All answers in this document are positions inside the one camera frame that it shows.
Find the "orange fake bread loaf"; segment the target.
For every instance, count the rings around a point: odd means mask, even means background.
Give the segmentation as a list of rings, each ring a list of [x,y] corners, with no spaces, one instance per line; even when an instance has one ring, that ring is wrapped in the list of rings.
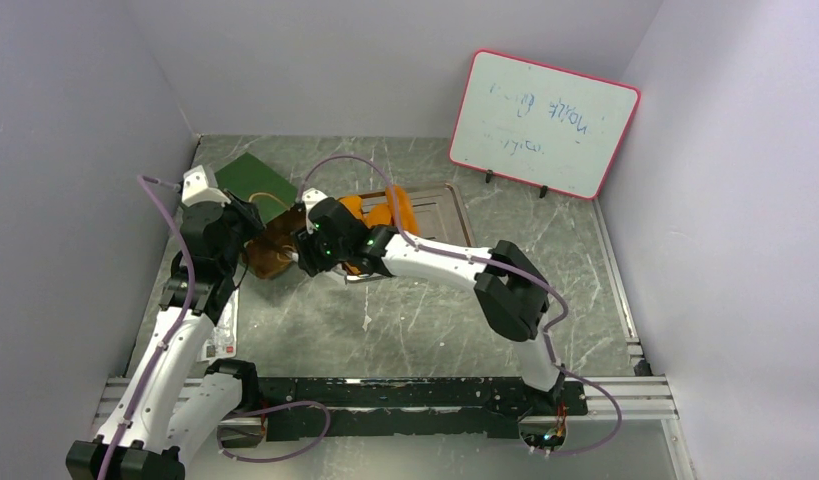
[[[365,223],[362,212],[362,199],[359,196],[341,197],[339,200],[339,219],[336,226],[339,230],[339,258],[346,269],[354,275],[371,274],[373,266],[364,255],[363,249],[370,235],[370,228]]]

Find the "silver metal tongs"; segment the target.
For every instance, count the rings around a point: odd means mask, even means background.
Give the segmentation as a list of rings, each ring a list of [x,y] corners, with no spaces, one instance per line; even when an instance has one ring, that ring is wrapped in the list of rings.
[[[369,275],[351,274],[344,267],[338,264],[333,266],[323,266],[318,262],[316,257],[307,253],[300,254],[289,246],[281,247],[277,253],[277,256],[283,260],[287,260],[290,263],[294,263],[299,269],[304,271],[310,277],[322,276],[337,282],[339,285],[362,283],[370,280]]]

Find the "silver metal tray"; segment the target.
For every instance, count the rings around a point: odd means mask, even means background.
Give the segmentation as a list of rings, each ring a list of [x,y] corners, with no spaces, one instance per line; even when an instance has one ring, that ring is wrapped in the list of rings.
[[[428,182],[402,189],[412,203],[420,236],[440,243],[477,247],[466,207],[455,185]]]

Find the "long orange fake baguette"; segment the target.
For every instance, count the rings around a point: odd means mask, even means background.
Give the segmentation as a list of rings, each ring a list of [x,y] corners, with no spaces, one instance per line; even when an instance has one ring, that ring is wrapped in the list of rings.
[[[419,235],[420,229],[413,210],[411,198],[404,188],[393,185],[385,189],[391,224],[400,225],[409,234]]]

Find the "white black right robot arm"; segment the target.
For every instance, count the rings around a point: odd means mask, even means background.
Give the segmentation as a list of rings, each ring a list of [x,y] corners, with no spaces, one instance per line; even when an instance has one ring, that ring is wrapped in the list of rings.
[[[391,225],[368,227],[317,189],[302,193],[296,208],[305,215],[304,227],[293,236],[296,262],[309,276],[330,274],[342,283],[353,275],[408,277],[473,294],[491,330],[513,345],[527,406],[547,414],[561,403],[562,364],[543,332],[548,283],[516,245],[501,241],[494,248],[472,248]]]

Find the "orange fake croissant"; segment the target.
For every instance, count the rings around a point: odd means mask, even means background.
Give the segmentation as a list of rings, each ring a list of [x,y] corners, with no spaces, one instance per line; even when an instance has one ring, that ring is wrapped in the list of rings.
[[[391,206],[387,203],[375,205],[366,215],[365,223],[369,228],[377,226],[393,226],[394,214]]]

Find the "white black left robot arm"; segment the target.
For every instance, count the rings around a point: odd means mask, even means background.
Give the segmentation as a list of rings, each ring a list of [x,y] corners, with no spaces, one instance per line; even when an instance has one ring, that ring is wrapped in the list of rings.
[[[121,399],[90,441],[66,456],[73,479],[183,479],[224,416],[258,409],[262,388],[250,362],[217,360],[190,399],[192,364],[236,293],[246,244],[264,229],[257,207],[229,191],[184,203],[151,342]]]

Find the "green brown paper bag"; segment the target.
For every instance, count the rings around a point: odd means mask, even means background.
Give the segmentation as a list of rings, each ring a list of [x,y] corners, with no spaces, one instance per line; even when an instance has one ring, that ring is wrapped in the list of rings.
[[[218,186],[256,206],[264,231],[246,244],[253,274],[272,279],[293,265],[293,234],[306,225],[296,202],[297,188],[256,156],[244,153],[215,172]]]

